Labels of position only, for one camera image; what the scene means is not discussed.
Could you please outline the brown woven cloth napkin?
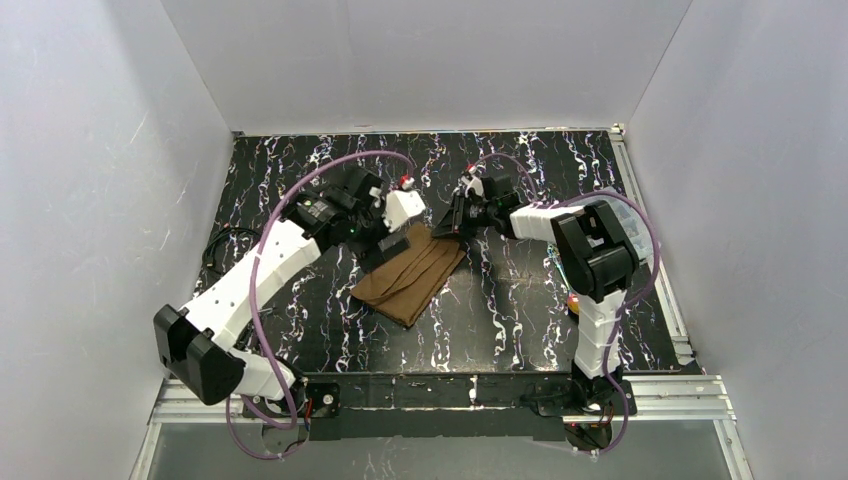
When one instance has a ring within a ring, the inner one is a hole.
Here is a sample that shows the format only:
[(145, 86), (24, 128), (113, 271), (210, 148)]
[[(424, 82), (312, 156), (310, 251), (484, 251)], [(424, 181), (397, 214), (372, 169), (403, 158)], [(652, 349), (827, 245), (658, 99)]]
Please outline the brown woven cloth napkin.
[(406, 233), (409, 248), (366, 274), (351, 295), (397, 324), (412, 327), (466, 257), (461, 244), (435, 239), (425, 224)]

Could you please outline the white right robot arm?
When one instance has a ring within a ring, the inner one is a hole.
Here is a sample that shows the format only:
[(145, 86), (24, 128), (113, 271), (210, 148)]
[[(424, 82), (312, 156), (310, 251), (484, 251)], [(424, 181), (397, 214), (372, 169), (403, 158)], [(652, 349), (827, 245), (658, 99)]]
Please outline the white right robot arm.
[(557, 248), (579, 308), (578, 346), (571, 381), (562, 394), (576, 408), (603, 405), (618, 387), (621, 310), (644, 257), (616, 211), (633, 205), (611, 190), (558, 205), (527, 203), (508, 177), (481, 177), (470, 167), (433, 230), (437, 239), (469, 239), (493, 228), (509, 239), (544, 241)]

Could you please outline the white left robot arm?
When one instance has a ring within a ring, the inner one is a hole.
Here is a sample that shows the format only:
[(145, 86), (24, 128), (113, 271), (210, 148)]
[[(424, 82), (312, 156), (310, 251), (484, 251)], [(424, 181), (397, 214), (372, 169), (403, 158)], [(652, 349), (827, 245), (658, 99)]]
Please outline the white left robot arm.
[(398, 255), (408, 245), (399, 230), (424, 209), (410, 176), (385, 190), (381, 178), (354, 165), (316, 188), (301, 182), (285, 195), (258, 244), (211, 287), (154, 315), (161, 363), (205, 405), (233, 394), (292, 399), (296, 374), (275, 356), (238, 349), (242, 332), (257, 323), (279, 290), (329, 250), (346, 246), (363, 269)]

